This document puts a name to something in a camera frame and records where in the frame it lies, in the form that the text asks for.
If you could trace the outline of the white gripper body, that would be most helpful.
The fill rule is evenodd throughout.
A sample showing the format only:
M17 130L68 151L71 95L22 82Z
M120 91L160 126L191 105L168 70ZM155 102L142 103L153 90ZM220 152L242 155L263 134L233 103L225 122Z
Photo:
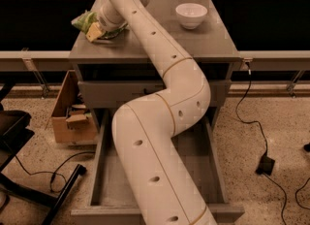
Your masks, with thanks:
M127 25L125 19L114 9L110 1L101 6L97 13L97 19L101 30L104 32L112 32Z

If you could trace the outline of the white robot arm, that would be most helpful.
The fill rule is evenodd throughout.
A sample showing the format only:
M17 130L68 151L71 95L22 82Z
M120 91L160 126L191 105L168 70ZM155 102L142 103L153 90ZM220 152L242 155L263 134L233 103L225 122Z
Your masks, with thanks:
M145 9L148 0L107 0L86 37L126 22L166 88L122 105L112 137L146 225L217 225L171 138L191 128L210 104L209 83L193 57Z

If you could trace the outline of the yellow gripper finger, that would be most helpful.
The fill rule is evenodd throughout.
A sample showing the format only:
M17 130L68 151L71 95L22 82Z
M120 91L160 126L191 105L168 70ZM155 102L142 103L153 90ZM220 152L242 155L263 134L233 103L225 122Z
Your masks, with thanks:
M102 37L105 33L106 31L101 27L99 22L93 22L86 33L86 38L92 43Z

